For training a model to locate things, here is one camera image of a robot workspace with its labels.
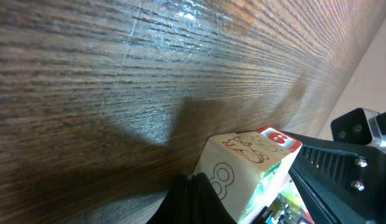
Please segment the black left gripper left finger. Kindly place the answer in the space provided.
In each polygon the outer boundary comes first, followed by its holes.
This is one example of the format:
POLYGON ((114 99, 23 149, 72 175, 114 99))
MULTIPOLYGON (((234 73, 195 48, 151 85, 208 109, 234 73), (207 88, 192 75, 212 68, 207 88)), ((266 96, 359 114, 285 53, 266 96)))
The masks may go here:
POLYGON ((191 180, 179 175, 147 224, 188 224, 191 222, 191 180))

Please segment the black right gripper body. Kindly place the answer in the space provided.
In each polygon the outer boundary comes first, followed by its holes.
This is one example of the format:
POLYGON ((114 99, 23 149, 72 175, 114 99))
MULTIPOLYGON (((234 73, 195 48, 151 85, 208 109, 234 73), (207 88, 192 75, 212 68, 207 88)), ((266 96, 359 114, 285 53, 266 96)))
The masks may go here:
POLYGON ((378 151, 378 158, 375 161, 377 162, 375 222, 386 224, 386 154, 378 151))

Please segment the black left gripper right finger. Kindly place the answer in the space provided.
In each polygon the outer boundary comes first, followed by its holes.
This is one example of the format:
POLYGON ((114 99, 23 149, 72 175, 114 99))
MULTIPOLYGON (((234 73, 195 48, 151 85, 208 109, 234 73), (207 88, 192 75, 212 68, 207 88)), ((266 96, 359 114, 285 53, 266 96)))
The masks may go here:
POLYGON ((194 223, 236 224, 204 173, 194 177, 194 223))

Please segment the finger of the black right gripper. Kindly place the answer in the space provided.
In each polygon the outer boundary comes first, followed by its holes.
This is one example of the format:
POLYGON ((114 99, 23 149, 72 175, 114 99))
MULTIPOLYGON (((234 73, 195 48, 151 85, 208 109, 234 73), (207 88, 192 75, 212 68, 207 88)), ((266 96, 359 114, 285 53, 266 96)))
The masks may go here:
POLYGON ((303 143, 289 174, 316 223, 376 223, 377 148, 286 134, 303 143))

